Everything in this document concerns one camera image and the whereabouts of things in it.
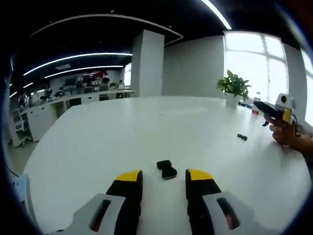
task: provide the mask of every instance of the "white table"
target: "white table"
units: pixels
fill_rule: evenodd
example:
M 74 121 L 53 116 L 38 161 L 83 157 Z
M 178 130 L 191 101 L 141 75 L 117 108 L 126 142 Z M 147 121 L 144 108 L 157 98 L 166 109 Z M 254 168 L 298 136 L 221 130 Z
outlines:
M 243 107 L 199 97 L 150 97 L 75 106 L 47 131 L 25 168 L 36 219 L 44 233 L 64 229 L 73 213 L 106 193 L 120 173 L 143 170 L 138 235 L 190 235 L 185 170 L 214 176 L 278 231 L 311 188 L 301 154 L 277 144 L 264 119 Z M 247 141 L 237 134 L 248 136 Z M 178 170 L 164 181 L 156 163 Z

